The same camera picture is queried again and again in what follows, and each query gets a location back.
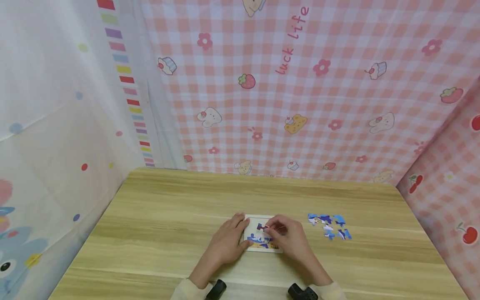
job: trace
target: wood grain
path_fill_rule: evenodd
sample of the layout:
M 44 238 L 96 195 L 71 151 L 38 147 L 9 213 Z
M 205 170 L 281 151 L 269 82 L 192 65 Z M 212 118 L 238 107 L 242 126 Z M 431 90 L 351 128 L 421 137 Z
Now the wood grain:
M 50 299 L 169 299 L 237 211 L 301 221 L 349 300 L 467 299 L 392 186 L 151 168 L 132 171 Z M 329 241 L 308 213 L 342 214 L 353 240 Z M 222 299 L 288 299 L 308 283 L 274 253 L 247 252 L 216 276 Z

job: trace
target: puzzle piece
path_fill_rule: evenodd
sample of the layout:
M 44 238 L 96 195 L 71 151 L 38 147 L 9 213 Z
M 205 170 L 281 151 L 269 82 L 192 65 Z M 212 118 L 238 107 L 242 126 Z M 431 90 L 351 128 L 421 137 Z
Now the puzzle piece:
M 330 218 L 330 215 L 320 215 L 319 218 L 323 224 L 326 224 L 325 222 L 328 222 L 329 224 L 332 223 L 332 219 Z
M 338 235 L 339 237 L 342 238 L 342 240 L 345 240 L 346 237 L 351 240 L 352 236 L 350 235 L 350 232 L 348 232 L 348 229 L 345 229 L 345 232 L 343 232 L 341 229 L 338 230 Z
M 331 230 L 327 230 L 327 232 L 324 235 L 328 237 L 330 240 L 333 240 L 333 238 L 335 237 L 335 233 Z
M 308 214 L 308 221 L 315 226 L 318 223 L 318 216 L 317 214 Z
M 345 219 L 343 218 L 343 216 L 341 215 L 334 215 L 333 216 L 336 220 L 335 220 L 335 223 L 336 224 L 339 224 L 340 227 L 343 227 L 345 225 Z
M 258 223 L 257 230 L 265 231 L 265 228 L 268 228 L 268 227 L 267 226 L 262 226 L 262 224 Z

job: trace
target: cartoon bear print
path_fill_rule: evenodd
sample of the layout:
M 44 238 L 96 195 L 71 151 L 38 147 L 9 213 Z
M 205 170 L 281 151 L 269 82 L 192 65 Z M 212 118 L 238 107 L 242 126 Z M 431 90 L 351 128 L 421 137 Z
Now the cartoon bear print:
M 387 182 L 391 177 L 394 172 L 392 170 L 387 170 L 382 173 L 376 172 L 373 175 L 373 182 L 375 183 L 385 183 Z
M 244 162 L 242 162 L 240 164 L 236 163 L 234 165 L 234 168 L 238 170 L 239 174 L 247 175 L 252 170 L 252 165 L 250 163 L 251 163 L 251 161 L 245 160 Z
M 202 121 L 202 126 L 210 128 L 214 124 L 218 124 L 222 121 L 222 116 L 215 108 L 207 108 L 197 115 L 197 119 Z
M 27 242 L 31 227 L 15 227 L 0 235 L 0 299 L 15 299 L 28 271 L 40 262 L 46 239 Z
M 253 17 L 256 11 L 261 11 L 266 0 L 243 0 L 243 7 L 249 17 Z
M 384 130 L 392 129 L 393 125 L 395 124 L 395 116 L 391 112 L 387 112 L 383 116 L 379 116 L 369 123 L 370 125 L 370 133 L 377 133 Z
M 307 117 L 303 117 L 300 114 L 296 114 L 292 118 L 287 117 L 287 119 L 285 120 L 284 128 L 290 134 L 296 134 L 297 132 L 299 132 L 300 129 L 303 128 L 303 126 L 305 126 L 307 121 L 308 121 Z

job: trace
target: beige sleeve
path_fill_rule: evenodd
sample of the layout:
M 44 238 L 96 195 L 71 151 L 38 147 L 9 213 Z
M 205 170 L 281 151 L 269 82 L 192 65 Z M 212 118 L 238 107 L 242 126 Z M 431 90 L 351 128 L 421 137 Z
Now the beige sleeve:
M 310 285 L 310 288 L 323 300 L 347 300 L 342 288 L 336 282 L 324 287 Z
M 206 288 L 199 289 L 186 278 L 175 288 L 170 300 L 205 300 L 205 297 L 212 288 L 212 284 L 209 283 Z

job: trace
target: blue cartoon figure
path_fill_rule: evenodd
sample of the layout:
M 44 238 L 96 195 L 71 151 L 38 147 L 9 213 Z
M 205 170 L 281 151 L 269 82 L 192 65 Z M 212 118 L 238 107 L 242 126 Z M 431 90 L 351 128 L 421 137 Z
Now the blue cartoon figure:
M 46 239 L 27 242 L 31 227 L 16 227 L 0 235 L 0 299 L 15 299 L 28 271 L 40 262 Z

